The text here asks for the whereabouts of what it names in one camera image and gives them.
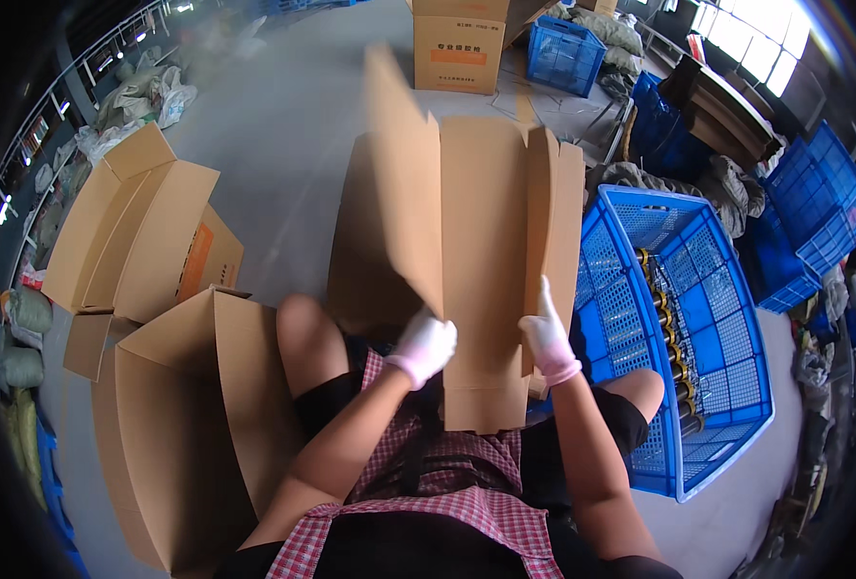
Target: white glove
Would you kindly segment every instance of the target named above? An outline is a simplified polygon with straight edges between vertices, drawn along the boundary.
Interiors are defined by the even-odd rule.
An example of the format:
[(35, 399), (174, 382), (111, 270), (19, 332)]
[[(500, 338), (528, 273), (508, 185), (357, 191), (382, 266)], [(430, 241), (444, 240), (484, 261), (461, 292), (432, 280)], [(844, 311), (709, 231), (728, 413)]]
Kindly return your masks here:
[(412, 390), (421, 390), (429, 378), (441, 372), (457, 346), (457, 327), (441, 321), (422, 307), (402, 332), (399, 344), (385, 362), (399, 367), (412, 379)]
[(535, 365), (547, 379), (548, 388), (566, 382), (583, 367), (573, 354), (570, 340), (563, 330), (563, 322), (553, 307), (550, 281), (546, 275), (541, 276), (538, 315), (519, 319), (518, 327), (528, 338), (535, 355)]

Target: pink checkered apron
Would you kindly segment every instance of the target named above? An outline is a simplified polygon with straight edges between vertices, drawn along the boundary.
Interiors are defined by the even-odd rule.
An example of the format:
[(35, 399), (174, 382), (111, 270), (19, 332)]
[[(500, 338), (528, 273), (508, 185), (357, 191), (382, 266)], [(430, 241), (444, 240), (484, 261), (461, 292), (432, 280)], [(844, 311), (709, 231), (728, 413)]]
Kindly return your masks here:
[[(372, 384), (382, 369), (383, 359), (370, 350), (361, 389)], [(518, 498), (522, 492), (520, 434), (439, 433), (423, 453), (416, 496), (399, 496), (406, 442), (421, 430), (419, 416), (398, 412), (347, 504), (318, 505), (307, 512), (280, 549), (267, 579), (311, 577), (335, 517), (402, 511), (457, 519), (517, 553), (529, 577), (562, 577), (550, 549), (547, 512), (532, 509)]]

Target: gray concrete floor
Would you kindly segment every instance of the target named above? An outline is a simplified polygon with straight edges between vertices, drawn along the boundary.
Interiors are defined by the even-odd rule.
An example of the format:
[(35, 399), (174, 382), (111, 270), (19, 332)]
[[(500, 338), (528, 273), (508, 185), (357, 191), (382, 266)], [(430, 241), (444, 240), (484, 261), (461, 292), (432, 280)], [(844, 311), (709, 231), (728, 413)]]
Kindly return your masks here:
[[(276, 305), (283, 295), (322, 297), (331, 237), (354, 139), (365, 130), (361, 99), (364, 47), (385, 41), (411, 78), (411, 15), (403, 0), (372, 0), (323, 10), (288, 27), (269, 22), (268, 46), (226, 67), (166, 132), (182, 159), (221, 171), (210, 202), (245, 245), (240, 289)], [(503, 57), (496, 106), (514, 114), (515, 51)], [(502, 115), (491, 96), (419, 92), (437, 118)], [(534, 86), (540, 122), (558, 137), (597, 143), (613, 113), (584, 133), (607, 104), (596, 86), (589, 99)], [(604, 153), (584, 142), (587, 162)], [(686, 577), (726, 577), (758, 549), (769, 513), (793, 468), (801, 432), (801, 398), (790, 375), (793, 345), (787, 317), (759, 312), (776, 418), (735, 465), (684, 505), (635, 492), (635, 501), (666, 561)], [(55, 308), (45, 337), (42, 411), (58, 436), (55, 468), (75, 543), (99, 577), (166, 576), (133, 559), (125, 547), (100, 470), (90, 411), (90, 385), (61, 367), (70, 317)]]

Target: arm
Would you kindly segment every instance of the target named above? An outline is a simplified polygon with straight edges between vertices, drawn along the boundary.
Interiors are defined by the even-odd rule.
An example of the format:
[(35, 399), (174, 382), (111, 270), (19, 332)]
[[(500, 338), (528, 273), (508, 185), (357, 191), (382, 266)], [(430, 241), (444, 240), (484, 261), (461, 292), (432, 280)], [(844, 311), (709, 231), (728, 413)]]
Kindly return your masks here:
[(631, 497), (627, 469), (579, 372), (551, 390), (557, 436), (580, 537), (599, 559), (640, 555), (661, 561), (660, 550)]
[(457, 328), (424, 308), (373, 382), (299, 453), (258, 527), (240, 549), (286, 540), (313, 507), (343, 503), (402, 399), (419, 390), (454, 355)]
[(539, 316), (525, 316), (519, 325), (550, 388), (579, 535), (606, 561), (628, 555), (659, 561), (660, 551), (631, 497), (624, 461), (579, 372), (546, 276), (541, 279), (538, 308)]
[(411, 386), (409, 376), (386, 366), (302, 449), (241, 549), (284, 541), (309, 509), (345, 502)]

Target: worker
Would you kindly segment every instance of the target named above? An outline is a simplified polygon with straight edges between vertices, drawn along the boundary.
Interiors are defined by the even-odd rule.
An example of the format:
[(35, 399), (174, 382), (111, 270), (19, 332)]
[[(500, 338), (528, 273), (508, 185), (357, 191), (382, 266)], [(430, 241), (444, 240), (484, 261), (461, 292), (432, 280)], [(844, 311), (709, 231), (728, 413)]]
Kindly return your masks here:
[(591, 388), (546, 277), (538, 302), (519, 326), (554, 416), (478, 435), (438, 417), (451, 321), (423, 308), (389, 356), (369, 350), (353, 370), (316, 301), (284, 299), (277, 339), (311, 440), (216, 578), (681, 577), (661, 562), (621, 457), (646, 440), (662, 379), (638, 370)]

